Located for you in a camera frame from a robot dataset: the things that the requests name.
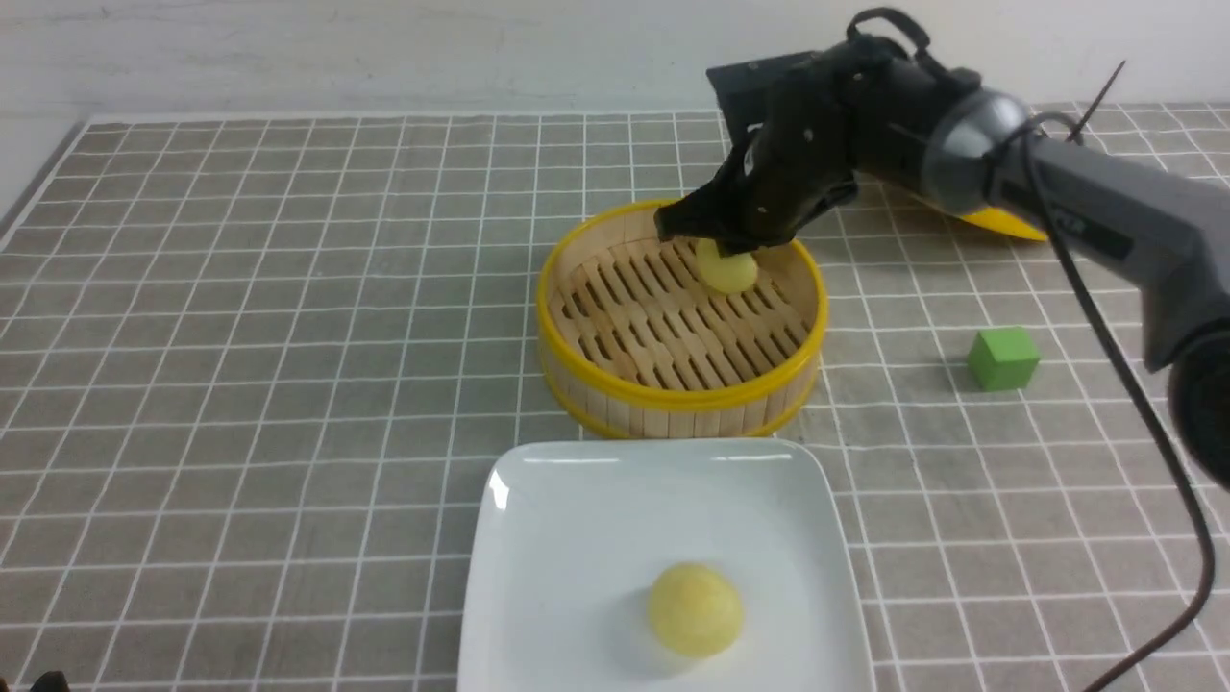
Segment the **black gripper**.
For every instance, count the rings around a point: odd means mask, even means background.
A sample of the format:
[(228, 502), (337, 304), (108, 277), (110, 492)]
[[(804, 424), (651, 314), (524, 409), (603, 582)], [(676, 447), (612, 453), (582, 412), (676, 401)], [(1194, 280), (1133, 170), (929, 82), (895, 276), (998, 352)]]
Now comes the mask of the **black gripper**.
[(962, 97), (962, 71), (888, 38), (854, 38), (797, 64), (768, 92), (761, 127), (715, 177), (717, 209), (685, 197), (654, 211), (662, 242), (716, 241), (720, 256), (787, 245), (856, 195), (856, 172), (916, 184), (922, 154)]

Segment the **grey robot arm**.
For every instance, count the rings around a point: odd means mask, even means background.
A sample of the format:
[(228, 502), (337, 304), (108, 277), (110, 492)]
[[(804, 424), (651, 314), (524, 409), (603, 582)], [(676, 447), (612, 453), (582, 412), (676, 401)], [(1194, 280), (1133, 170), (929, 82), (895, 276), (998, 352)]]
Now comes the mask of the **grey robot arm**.
[(827, 50), (708, 70), (732, 152), (656, 213), (661, 238), (774, 248), (852, 200), (856, 175), (957, 216), (1001, 209), (1141, 293), (1143, 359), (1168, 369), (1173, 428), (1228, 483), (1228, 192), (1046, 136), (966, 69), (852, 32)]

